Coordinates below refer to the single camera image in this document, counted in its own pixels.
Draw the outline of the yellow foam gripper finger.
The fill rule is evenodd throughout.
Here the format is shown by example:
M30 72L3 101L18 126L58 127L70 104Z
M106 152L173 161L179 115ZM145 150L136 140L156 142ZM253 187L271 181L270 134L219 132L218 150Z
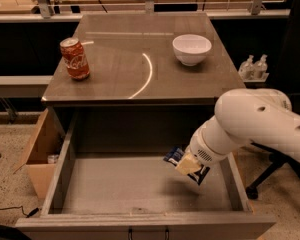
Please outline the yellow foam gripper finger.
M182 175L191 174L201 169L201 164L194 155L187 152L183 155L176 166L176 170Z

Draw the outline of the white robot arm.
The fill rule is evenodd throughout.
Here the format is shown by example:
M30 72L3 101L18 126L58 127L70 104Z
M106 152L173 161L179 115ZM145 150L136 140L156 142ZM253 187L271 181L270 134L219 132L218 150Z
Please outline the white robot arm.
M274 89L233 89L222 94L214 116L192 135L176 169L183 175L211 166L249 143L277 150L300 163L300 115Z

